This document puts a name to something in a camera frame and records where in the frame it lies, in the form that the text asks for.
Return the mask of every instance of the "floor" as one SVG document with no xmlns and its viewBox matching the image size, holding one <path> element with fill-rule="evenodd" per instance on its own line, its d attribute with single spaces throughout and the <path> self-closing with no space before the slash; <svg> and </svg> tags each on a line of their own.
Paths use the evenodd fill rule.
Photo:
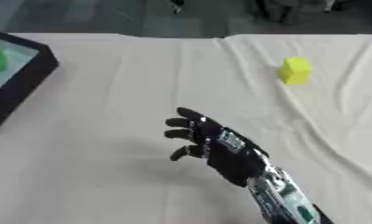
<svg viewBox="0 0 372 224">
<path fill-rule="evenodd" d="M 0 0 L 0 31 L 105 32 L 159 38 L 220 38 L 239 33 L 372 33 L 356 7 L 323 13 L 312 0 L 297 23 L 255 19 L 252 0 L 186 0 L 173 15 L 167 0 Z"/>
</svg>

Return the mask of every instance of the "white cloth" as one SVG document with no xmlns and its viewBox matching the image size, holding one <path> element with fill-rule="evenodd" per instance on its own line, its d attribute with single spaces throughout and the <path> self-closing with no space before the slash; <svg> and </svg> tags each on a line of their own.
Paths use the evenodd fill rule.
<svg viewBox="0 0 372 224">
<path fill-rule="evenodd" d="M 372 36 L 22 36 L 61 67 L 0 128 L 0 224 L 264 223 L 204 161 L 169 161 L 178 106 L 261 145 L 335 223 L 372 224 Z M 277 78 L 292 56 L 307 84 Z"/>
</svg>

